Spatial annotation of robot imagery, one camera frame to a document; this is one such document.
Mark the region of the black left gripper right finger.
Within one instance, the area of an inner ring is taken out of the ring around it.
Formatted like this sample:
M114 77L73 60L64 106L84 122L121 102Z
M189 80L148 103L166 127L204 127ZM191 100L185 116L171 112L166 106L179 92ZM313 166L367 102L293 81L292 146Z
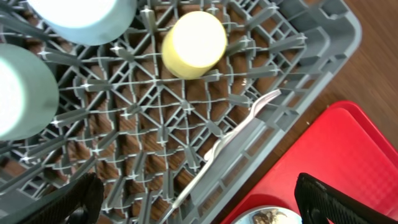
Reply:
M294 195L303 224L397 224L307 173L299 174Z

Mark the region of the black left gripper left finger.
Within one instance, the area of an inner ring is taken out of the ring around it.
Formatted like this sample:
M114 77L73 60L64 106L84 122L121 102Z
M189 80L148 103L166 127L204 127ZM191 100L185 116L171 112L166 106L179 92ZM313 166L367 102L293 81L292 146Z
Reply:
M1 223L96 223L103 200L103 182L94 172L90 172L2 217Z

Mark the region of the light blue plate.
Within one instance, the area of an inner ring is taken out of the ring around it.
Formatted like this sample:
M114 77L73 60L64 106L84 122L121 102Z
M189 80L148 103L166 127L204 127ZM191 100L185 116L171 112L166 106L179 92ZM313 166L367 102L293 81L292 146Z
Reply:
M255 214L259 213L261 210L272 210L276 209L279 212L284 213L288 217L287 223L280 223L280 224L302 224L302 218L299 214L295 213L292 210L283 207L276 207L276 206L260 206L253 209L250 209L240 216L238 216L235 220L233 220L232 224L254 224L252 218Z

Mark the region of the food scraps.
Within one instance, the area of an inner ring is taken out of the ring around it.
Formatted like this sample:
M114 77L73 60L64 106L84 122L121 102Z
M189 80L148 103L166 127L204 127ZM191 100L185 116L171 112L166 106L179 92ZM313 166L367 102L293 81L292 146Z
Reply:
M289 219L284 213L272 209L267 211L261 210L253 216L252 220L254 224L280 224L287 223Z

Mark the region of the white plastic fork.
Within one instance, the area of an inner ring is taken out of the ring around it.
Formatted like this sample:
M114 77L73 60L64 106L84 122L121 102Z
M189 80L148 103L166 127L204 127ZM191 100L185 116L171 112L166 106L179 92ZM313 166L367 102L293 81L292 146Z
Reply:
M214 143L213 147L209 152L205 154L206 164L199 171L199 173L192 179L192 181L182 190L180 195L171 205L171 208L167 210L166 214L162 216L162 218L158 221L158 223L165 223L168 217L174 212L183 201L188 197L189 193L193 190L193 188L199 183L199 181L203 178L203 176L207 173L208 169L211 165L216 161L218 154L224 149L265 107L266 104L271 102L273 99L281 95L281 91L279 89L273 90L265 94L264 96L258 98L251 106L249 110L249 114L247 117L237 125L232 131L225 134L222 138L217 140Z

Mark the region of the mint green bowl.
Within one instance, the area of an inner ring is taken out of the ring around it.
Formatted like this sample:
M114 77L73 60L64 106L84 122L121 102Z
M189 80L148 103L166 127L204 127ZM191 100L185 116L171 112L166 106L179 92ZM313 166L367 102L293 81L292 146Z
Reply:
M32 52L1 44L1 140L32 137L58 110L55 75Z

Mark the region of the light blue bowl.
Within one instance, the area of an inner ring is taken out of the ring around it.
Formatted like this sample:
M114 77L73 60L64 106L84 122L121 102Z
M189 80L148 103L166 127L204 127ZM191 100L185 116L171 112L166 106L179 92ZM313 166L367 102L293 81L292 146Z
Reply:
M28 0L29 6L61 38L83 45L107 44L127 31L135 0Z

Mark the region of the yellow plastic cup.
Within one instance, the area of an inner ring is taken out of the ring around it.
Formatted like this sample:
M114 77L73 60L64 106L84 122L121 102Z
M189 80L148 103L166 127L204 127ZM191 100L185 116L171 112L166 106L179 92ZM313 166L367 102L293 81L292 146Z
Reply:
M204 11L182 16L162 43L162 61L174 76L192 80L203 76L225 53L227 36L221 21Z

